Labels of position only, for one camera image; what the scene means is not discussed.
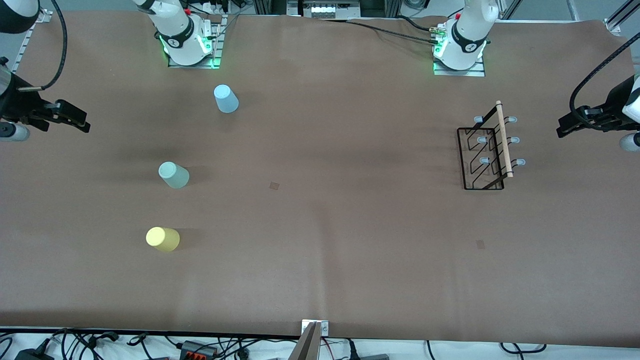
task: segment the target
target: brown table surface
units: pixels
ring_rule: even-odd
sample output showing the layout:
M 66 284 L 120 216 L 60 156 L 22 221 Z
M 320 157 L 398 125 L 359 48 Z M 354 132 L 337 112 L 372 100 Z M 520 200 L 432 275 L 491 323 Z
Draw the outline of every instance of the brown table surface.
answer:
M 602 23 L 496 24 L 487 77 L 457 78 L 433 75 L 430 46 L 350 24 L 241 17 L 220 70 L 178 70 L 142 13 L 66 18 L 43 96 L 92 130 L 0 143 L 1 324 L 299 334 L 321 318 L 335 337 L 640 345 L 640 158 L 621 133 L 555 133 L 623 42 Z M 38 25 L 19 75 L 46 83 L 60 48 L 59 22 Z M 578 105 L 631 74 L 627 53 Z M 467 192 L 456 128 L 496 100 L 527 165 Z M 167 187 L 164 161 L 190 184 Z M 157 225 L 180 231 L 175 252 L 145 243 Z

